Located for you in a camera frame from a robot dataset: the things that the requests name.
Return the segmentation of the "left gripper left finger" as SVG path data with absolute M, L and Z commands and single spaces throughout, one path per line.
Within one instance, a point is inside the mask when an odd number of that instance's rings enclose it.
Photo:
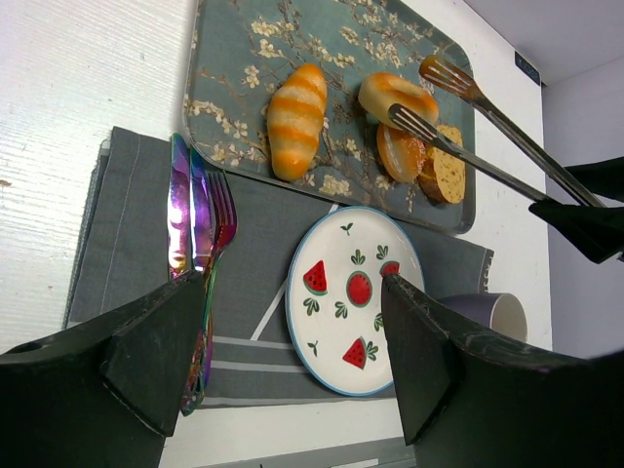
M 156 467 L 176 428 L 204 307 L 188 272 L 1 356 L 4 467 Z

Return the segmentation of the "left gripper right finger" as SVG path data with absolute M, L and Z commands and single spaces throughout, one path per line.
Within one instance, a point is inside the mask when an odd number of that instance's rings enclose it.
M 619 467 L 623 355 L 578 359 L 493 331 L 398 275 L 381 311 L 420 467 Z

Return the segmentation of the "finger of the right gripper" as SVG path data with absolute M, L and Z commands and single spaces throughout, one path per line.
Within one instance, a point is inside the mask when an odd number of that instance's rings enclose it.
M 623 209 L 540 201 L 529 211 L 555 228 L 590 261 L 600 264 L 623 255 Z
M 591 193 L 624 202 L 624 157 L 567 166 L 566 169 Z

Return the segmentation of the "steel serving tongs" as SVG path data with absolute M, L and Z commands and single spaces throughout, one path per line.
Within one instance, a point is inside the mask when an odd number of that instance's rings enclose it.
M 582 186 L 568 170 L 550 156 L 540 144 L 507 117 L 484 94 L 471 74 L 439 55 L 430 55 L 419 66 L 422 78 L 438 88 L 456 96 L 474 109 L 476 127 L 475 147 L 492 149 L 486 143 L 486 137 L 493 137 L 503 146 L 503 153 L 511 156 L 523 156 L 544 176 L 555 182 L 572 201 L 580 206 L 603 208 L 605 204 L 589 189 Z M 524 180 L 506 172 L 505 167 L 497 167 L 502 159 L 483 158 L 475 151 L 453 142 L 448 136 L 435 128 L 424 117 L 405 105 L 393 103 L 387 111 L 390 121 L 396 127 L 418 137 L 424 142 L 465 162 L 486 176 L 505 185 L 531 202 L 551 202 L 552 197 Z

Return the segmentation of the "golden ring doughnut bread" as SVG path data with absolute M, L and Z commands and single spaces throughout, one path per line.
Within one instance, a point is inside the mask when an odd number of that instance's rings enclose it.
M 397 128 L 388 117 L 391 105 L 399 103 L 432 125 L 439 118 L 438 103 L 423 88 L 392 73 L 368 75 L 361 84 L 358 101 L 362 107 L 386 126 Z

